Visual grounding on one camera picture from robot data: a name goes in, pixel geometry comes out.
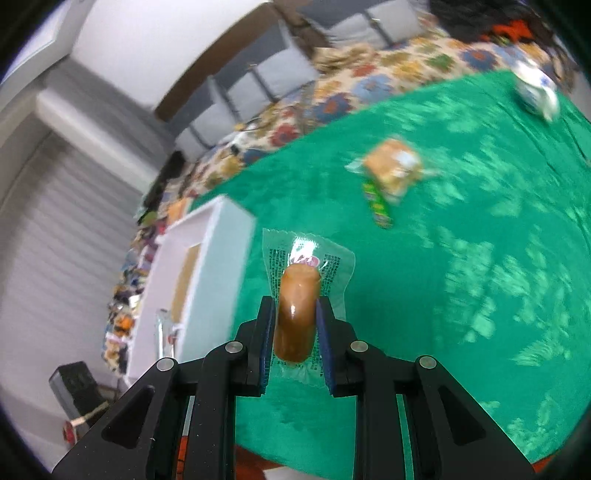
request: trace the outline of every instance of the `metal screw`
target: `metal screw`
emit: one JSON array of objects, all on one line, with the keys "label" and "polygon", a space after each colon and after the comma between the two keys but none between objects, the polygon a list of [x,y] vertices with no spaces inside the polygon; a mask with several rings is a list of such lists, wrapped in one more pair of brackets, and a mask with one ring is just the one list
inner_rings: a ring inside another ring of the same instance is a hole
[{"label": "metal screw", "polygon": [[437,366],[437,360],[435,360],[432,356],[422,356],[418,363],[421,367],[426,368],[427,370],[431,370]]},{"label": "metal screw", "polygon": [[226,344],[226,352],[228,353],[238,353],[242,351],[242,344],[240,342],[228,342]]},{"label": "metal screw", "polygon": [[174,367],[174,360],[172,358],[161,358],[156,364],[156,368],[161,372],[166,372]]},{"label": "metal screw", "polygon": [[353,350],[354,352],[367,352],[368,348],[368,344],[365,343],[363,340],[355,340],[354,342],[351,342],[351,350]]}]

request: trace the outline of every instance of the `green table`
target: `green table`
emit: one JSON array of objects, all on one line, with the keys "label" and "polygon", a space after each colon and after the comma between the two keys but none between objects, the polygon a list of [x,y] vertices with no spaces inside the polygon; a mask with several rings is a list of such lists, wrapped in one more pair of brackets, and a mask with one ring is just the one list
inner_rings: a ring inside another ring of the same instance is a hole
[{"label": "green table", "polygon": [[[388,355],[430,354],[530,460],[560,446],[589,401],[591,127],[561,98],[547,125],[509,72],[465,77],[379,103],[317,130],[221,185],[258,219],[235,326],[269,294],[263,228],[315,233],[356,255],[345,293],[358,337]],[[377,227],[345,165],[385,138],[440,175]],[[350,478],[355,404],[271,374],[239,399],[237,442],[326,478]]]}]

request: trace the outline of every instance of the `white box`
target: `white box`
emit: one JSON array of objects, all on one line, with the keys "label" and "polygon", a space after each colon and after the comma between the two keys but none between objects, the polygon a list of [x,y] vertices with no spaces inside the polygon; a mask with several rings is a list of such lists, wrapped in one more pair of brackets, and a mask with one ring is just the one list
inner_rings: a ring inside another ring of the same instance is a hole
[{"label": "white box", "polygon": [[170,309],[187,251],[194,245],[201,247],[181,314],[184,329],[177,341],[177,360],[202,358],[230,339],[254,225],[250,213],[222,195],[168,228],[148,275],[129,346],[129,383],[156,361],[156,312]]}]

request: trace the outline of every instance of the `patterned quilt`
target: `patterned quilt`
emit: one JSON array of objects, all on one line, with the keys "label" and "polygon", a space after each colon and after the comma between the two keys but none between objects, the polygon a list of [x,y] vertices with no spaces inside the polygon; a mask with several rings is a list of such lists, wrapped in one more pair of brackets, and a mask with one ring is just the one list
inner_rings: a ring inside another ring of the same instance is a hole
[{"label": "patterned quilt", "polygon": [[192,199],[260,158],[316,128],[391,96],[464,75],[506,69],[524,56],[540,65],[549,64],[548,55],[536,44],[464,44],[440,29],[434,16],[422,14],[420,19],[426,33],[389,50],[375,51],[366,44],[342,50],[318,49],[314,65],[323,73],[321,78],[272,105],[247,125],[240,154],[233,155],[226,145],[219,145],[169,183],[159,211],[148,215],[131,245],[109,305],[102,355],[112,370],[125,373],[135,313],[157,248],[155,238],[164,232],[166,218],[172,218],[171,209],[176,210],[177,218],[178,211]]}]

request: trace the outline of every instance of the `bed frame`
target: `bed frame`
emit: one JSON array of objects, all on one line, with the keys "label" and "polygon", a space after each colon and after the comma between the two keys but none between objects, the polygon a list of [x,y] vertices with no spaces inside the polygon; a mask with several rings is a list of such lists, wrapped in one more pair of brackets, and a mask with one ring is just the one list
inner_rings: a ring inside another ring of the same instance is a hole
[{"label": "bed frame", "polygon": [[326,40],[320,34],[311,32],[310,26],[296,12],[296,7],[309,1],[266,2],[240,19],[183,73],[156,107],[156,116],[165,122],[170,120],[208,76],[219,72],[245,46],[250,45],[281,19],[289,26],[298,46],[309,56],[314,47],[327,47]]}]

